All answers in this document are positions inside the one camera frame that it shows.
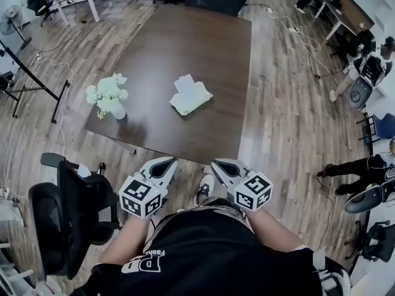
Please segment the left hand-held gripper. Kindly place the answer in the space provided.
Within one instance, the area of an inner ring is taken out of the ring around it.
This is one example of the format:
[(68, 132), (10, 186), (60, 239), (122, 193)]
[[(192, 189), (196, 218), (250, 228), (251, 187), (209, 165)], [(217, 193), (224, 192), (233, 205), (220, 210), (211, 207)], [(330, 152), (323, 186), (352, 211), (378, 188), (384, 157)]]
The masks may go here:
[(158, 211), (177, 166), (175, 157), (159, 157), (146, 162), (139, 170), (141, 174), (129, 176), (121, 186), (118, 193), (121, 209), (141, 219)]

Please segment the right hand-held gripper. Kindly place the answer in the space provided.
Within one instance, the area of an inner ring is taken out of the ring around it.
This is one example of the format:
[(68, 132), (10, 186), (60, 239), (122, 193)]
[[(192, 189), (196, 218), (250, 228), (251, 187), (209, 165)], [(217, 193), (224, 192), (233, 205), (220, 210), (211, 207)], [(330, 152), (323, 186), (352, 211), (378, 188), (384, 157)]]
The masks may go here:
[(273, 183), (262, 172), (249, 171), (243, 162), (216, 158), (210, 167), (240, 208), (254, 212), (271, 199)]

